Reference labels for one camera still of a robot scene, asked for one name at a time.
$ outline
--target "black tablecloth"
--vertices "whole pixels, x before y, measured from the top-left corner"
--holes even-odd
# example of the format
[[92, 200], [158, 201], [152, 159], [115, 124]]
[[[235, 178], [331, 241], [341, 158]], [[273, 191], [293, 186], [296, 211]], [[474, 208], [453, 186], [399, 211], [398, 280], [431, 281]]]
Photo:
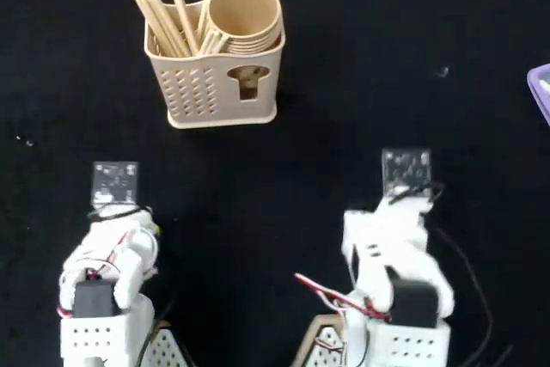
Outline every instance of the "black tablecloth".
[[[448, 185], [433, 219], [496, 320], [482, 365], [509, 345], [505, 365], [543, 363], [550, 131], [525, 76], [550, 61], [550, 0], [282, 3], [278, 117], [178, 131], [133, 0], [0, 0], [3, 364], [60, 364], [57, 278], [88, 230], [91, 162], [136, 160], [163, 229], [146, 290], [157, 309], [183, 291], [169, 319], [197, 363], [288, 365], [326, 311], [292, 273], [349, 289], [342, 213], [376, 206], [396, 146], [431, 147]], [[431, 251], [459, 361], [485, 320], [458, 257], [435, 236]]]

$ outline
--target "chopstick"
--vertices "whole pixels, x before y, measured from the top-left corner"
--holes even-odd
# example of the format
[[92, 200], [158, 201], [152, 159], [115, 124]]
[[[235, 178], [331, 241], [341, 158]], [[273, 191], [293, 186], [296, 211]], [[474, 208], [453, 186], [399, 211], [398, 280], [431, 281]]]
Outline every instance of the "chopstick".
[[183, 43], [183, 39], [180, 36], [180, 32], [178, 31], [178, 28], [174, 25], [174, 21], [172, 20], [172, 17], [168, 14], [166, 11], [166, 8], [164, 7], [164, 4], [161, 0], [148, 0], [151, 8], [159, 18], [159, 21], [161, 21], [161, 24], [165, 27], [165, 30], [168, 34], [168, 37], [173, 42], [175, 46], [175, 50], [180, 54], [180, 56], [187, 58], [191, 56], [191, 53], [189, 52], [189, 49], [187, 49], [187, 46], [185, 43]]
[[203, 0], [199, 24], [195, 29], [186, 11], [186, 0], [174, 0], [182, 30], [176, 26], [162, 0], [135, 0], [165, 56], [190, 58], [220, 53], [229, 40], [211, 26], [207, 17], [210, 0]]
[[229, 40], [229, 35], [228, 34], [223, 34], [223, 36], [219, 40], [219, 42], [217, 42], [217, 44], [211, 48], [210, 53], [212, 53], [212, 54], [220, 53], [220, 51], [225, 46], [225, 44], [227, 43], [228, 40]]
[[156, 19], [155, 13], [150, 8], [146, 0], [135, 0], [137, 6], [141, 10], [141, 13], [144, 15], [147, 24], [150, 26], [151, 30], [156, 36], [156, 39], [161, 47], [162, 51], [167, 54], [170, 58], [176, 58], [176, 53], [172, 47], [170, 41], [164, 29], [162, 28], [161, 23]]
[[205, 38], [206, 10], [208, 9], [209, 4], [210, 0], [203, 0], [199, 16], [199, 24], [197, 26], [197, 36], [199, 41]]
[[208, 49], [210, 48], [211, 42], [216, 36], [216, 31], [213, 29], [210, 29], [208, 33], [205, 36], [205, 40], [203, 41], [202, 46], [200, 47], [199, 55], [205, 55], [208, 52]]
[[199, 45], [197, 44], [197, 39], [195, 38], [195, 31], [193, 26], [189, 21], [189, 16], [186, 12], [186, 0], [174, 0], [176, 9], [178, 10], [178, 15], [180, 16], [181, 26], [183, 27], [183, 32], [186, 35], [187, 43], [191, 48], [192, 56], [199, 53]]

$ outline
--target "beige plastic utensil holder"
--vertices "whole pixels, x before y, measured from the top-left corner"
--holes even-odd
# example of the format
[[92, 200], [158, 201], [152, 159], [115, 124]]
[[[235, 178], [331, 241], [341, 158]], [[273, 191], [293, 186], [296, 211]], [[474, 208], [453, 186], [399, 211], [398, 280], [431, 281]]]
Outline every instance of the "beige plastic utensil holder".
[[[180, 20], [174, 5], [166, 5], [178, 29]], [[197, 26], [202, 2], [188, 4], [187, 14]], [[275, 95], [281, 53], [285, 43], [284, 28], [280, 39], [270, 50], [252, 55], [221, 53], [192, 58], [167, 58], [156, 42], [155, 35], [145, 24], [144, 50], [149, 57], [162, 95], [168, 107], [168, 122], [174, 128], [201, 128], [224, 125], [266, 123], [277, 115]], [[247, 80], [237, 80], [228, 72], [241, 67], [267, 68], [267, 75], [257, 83], [251, 97], [241, 86]]]

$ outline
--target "purple object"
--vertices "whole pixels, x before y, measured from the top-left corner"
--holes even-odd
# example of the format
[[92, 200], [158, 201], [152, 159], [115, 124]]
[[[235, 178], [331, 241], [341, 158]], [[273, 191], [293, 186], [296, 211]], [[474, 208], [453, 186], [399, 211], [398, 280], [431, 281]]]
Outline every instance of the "purple object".
[[550, 64], [534, 68], [527, 74], [527, 84], [544, 118], [550, 125]]

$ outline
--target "cup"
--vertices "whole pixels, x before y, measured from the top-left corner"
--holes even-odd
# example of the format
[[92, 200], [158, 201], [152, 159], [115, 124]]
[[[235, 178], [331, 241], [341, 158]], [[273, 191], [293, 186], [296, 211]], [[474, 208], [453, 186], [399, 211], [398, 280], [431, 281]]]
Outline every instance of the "cup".
[[279, 0], [210, 0], [209, 26], [229, 39], [227, 52], [248, 54], [269, 48], [281, 33]]

